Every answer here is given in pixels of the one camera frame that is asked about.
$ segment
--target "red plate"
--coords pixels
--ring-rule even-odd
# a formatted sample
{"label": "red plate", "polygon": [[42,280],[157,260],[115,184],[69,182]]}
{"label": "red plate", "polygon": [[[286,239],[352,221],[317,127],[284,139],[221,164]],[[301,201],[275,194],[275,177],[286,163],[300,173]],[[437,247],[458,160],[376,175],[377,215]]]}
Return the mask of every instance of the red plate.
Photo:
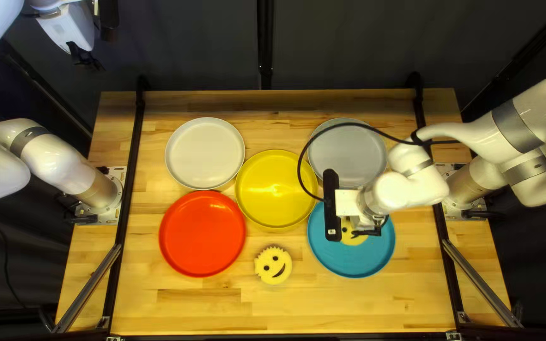
{"label": "red plate", "polygon": [[237,259],[246,223],[237,204],[213,190],[189,193],[167,209],[159,243],[166,261],[181,274],[207,277]]}

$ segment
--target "wood grain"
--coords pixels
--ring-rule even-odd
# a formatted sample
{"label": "wood grain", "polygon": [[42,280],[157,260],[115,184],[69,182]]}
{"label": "wood grain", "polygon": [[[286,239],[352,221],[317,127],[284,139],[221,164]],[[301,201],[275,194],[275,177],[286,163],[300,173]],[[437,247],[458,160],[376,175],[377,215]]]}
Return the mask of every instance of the wood grain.
{"label": "wood grain", "polygon": [[[416,127],[413,96],[413,91],[406,89],[147,93],[112,333],[279,334],[454,328],[430,207],[391,215],[397,234],[393,258],[378,275],[360,280],[339,277],[322,267],[307,245],[306,221],[283,234],[263,232],[248,221],[246,246],[238,261],[209,278],[176,273],[158,249],[163,213],[191,191],[176,183],[163,163],[167,140],[181,124],[196,117],[229,121],[244,138],[247,159],[273,148],[299,153],[309,134],[334,117],[358,118],[393,136],[408,136]],[[127,159],[133,100],[133,93],[102,94],[90,154],[96,165]],[[429,124],[459,121],[454,92],[425,90],[425,113]],[[434,157],[439,161],[470,158],[465,147],[454,145],[436,146]],[[234,198],[232,183],[221,191]],[[448,228],[459,250],[508,302],[487,222],[449,223]],[[113,239],[110,229],[75,229],[58,317]],[[275,287],[261,283],[253,274],[252,262],[272,243],[287,249],[294,261],[289,280]],[[466,278],[459,276],[459,280],[467,313],[480,321],[498,323]],[[104,301],[101,288],[73,329],[92,327],[98,321]]]}

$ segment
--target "teal plate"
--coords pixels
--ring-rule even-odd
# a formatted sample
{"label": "teal plate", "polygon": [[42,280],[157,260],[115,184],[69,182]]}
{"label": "teal plate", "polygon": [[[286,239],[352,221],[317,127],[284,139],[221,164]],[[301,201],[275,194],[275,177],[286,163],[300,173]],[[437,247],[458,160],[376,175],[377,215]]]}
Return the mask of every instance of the teal plate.
{"label": "teal plate", "polygon": [[395,250],[395,229],[391,218],[382,227],[382,236],[368,236],[359,245],[330,242],[324,233],[323,203],[309,216],[307,237],[315,258],[333,273],[348,278],[364,278],[385,267]]}

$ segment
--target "metal mounting plate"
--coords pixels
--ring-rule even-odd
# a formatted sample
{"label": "metal mounting plate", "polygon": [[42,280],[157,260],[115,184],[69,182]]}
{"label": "metal mounting plate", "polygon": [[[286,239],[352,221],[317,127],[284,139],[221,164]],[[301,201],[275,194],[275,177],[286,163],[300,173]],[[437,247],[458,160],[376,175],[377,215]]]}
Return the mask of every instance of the metal mounting plate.
{"label": "metal mounting plate", "polygon": [[121,194],[125,186],[125,166],[120,167],[107,167],[109,173],[105,176],[110,178],[112,182],[117,186],[117,198],[109,206],[101,209],[92,209],[86,204],[81,203],[75,208],[76,217],[85,217],[87,215],[98,216],[98,220],[94,223],[77,223],[77,225],[117,225],[119,214],[121,210]]}
{"label": "metal mounting plate", "polygon": [[[435,163],[437,171],[444,178],[448,178],[464,165],[466,165],[466,163]],[[483,198],[479,198],[471,203],[471,207],[473,207],[471,211],[486,211],[486,201]],[[444,208],[444,217],[446,218],[446,221],[486,220],[486,218],[464,218],[461,209],[447,205],[444,202],[442,202],[442,208]]]}

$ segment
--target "yellow sponge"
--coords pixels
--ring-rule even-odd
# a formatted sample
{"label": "yellow sponge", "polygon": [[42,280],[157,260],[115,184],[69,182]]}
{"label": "yellow sponge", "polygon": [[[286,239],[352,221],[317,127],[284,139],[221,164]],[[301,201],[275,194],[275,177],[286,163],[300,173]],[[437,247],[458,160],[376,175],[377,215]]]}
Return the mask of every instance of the yellow sponge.
{"label": "yellow sponge", "polygon": [[292,257],[287,251],[271,246],[254,259],[254,273],[267,284],[284,282],[292,273]]}

